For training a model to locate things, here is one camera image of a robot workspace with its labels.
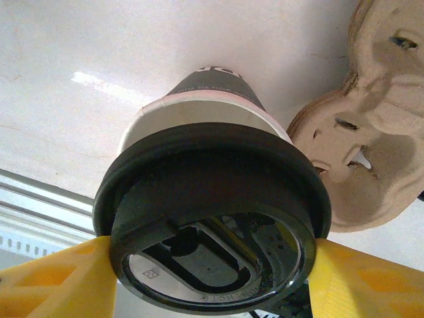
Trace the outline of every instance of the black plastic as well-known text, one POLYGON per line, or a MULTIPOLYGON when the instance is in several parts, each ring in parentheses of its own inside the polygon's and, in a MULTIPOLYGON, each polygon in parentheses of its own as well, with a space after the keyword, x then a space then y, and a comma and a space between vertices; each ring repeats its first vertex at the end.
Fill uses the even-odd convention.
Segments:
POLYGON ((303 284, 282 301, 259 309, 279 315, 278 318, 313 318, 309 286, 303 284))
POLYGON ((241 96, 265 110, 252 88, 240 74, 219 66, 207 66, 194 71, 167 95, 199 90, 229 92, 241 96))
MULTIPOLYGON (((112 234, 111 262, 129 290, 160 307, 200 314, 248 311, 272 305, 294 292, 312 268, 313 237, 327 236, 330 219, 327 192, 301 152, 258 129, 223 123, 175 127, 132 145, 109 168, 93 210, 96 233, 112 234), (172 237, 178 238, 178 233, 187 227, 219 233, 207 225, 206 231, 204 222, 223 215, 234 215, 239 224, 249 226, 248 231, 254 231, 256 223, 265 224, 264 218, 284 225, 301 251, 293 281, 289 284, 275 278, 276 281, 267 283, 266 267, 271 266, 270 256, 265 255, 268 236, 246 241, 256 254, 254 262, 237 246, 231 248, 224 234, 214 239, 224 244, 228 252, 214 252, 217 248, 207 242, 207 237, 182 245, 172 242, 172 237), (208 258, 218 272, 227 273, 220 282, 214 282, 218 276, 209 277, 204 268, 193 267, 201 263, 202 254, 196 254, 199 246, 211 251, 208 258), (221 294, 217 299, 228 298, 222 293, 247 284, 252 276, 262 277, 262 283, 252 289, 246 301, 179 301, 151 290, 132 276, 128 257, 138 253, 160 258, 161 264, 173 264, 168 266, 173 275, 196 290, 221 294), (237 264, 244 264, 243 273, 231 257, 237 258, 237 264), (190 280, 184 270, 194 274, 195 279, 190 280), (196 279, 204 286, 197 284, 196 279)), ((268 271, 279 277, 277 267, 272 265, 268 271)))

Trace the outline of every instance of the white cup rim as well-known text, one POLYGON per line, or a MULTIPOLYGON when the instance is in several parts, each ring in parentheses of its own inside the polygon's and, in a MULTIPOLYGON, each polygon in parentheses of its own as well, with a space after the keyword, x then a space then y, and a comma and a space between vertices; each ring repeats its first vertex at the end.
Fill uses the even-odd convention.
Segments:
POLYGON ((125 149, 131 146, 131 144, 128 143, 128 140, 131 139, 131 133, 134 131, 135 127, 141 125, 142 119, 146 114, 152 113, 157 109, 163 107, 187 101, 216 101, 220 103, 228 103, 246 109, 250 113, 253 113, 257 117, 261 118, 265 123, 267 123, 281 139, 287 141, 290 144, 293 144, 289 135, 281 127, 281 125, 274 118, 272 118, 270 114, 268 114, 263 109, 259 108, 251 101, 241 96, 235 95, 234 93, 229 93, 226 91, 200 89, 167 95, 140 109, 140 111, 138 111, 138 113, 135 115, 134 121, 125 129, 125 132, 121 137, 121 141, 118 147, 118 155, 120 155, 125 149))

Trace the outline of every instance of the white paper cup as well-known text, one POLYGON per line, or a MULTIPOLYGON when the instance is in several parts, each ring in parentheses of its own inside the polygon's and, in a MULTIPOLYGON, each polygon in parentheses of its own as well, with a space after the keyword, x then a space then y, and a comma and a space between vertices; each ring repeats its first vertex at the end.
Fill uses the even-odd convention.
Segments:
POLYGON ((242 76, 207 66, 190 74, 165 97, 143 107, 126 129, 118 154, 151 134, 193 123, 232 123, 275 134, 292 143, 242 76))

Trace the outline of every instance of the cardboard cup carrier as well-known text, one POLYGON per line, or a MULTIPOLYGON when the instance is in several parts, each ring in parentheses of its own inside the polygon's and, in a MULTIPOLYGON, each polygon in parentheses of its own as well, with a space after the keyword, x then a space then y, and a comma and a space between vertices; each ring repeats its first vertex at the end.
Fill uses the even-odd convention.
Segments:
POLYGON ((345 83, 306 105, 288 127, 295 147, 320 170, 334 232, 379 227, 424 190, 423 44, 422 1, 359 1, 345 83))
POLYGON ((193 123, 245 125, 292 143, 241 75, 208 66, 189 75, 167 96, 143 107, 125 131, 118 153, 158 131, 193 123))

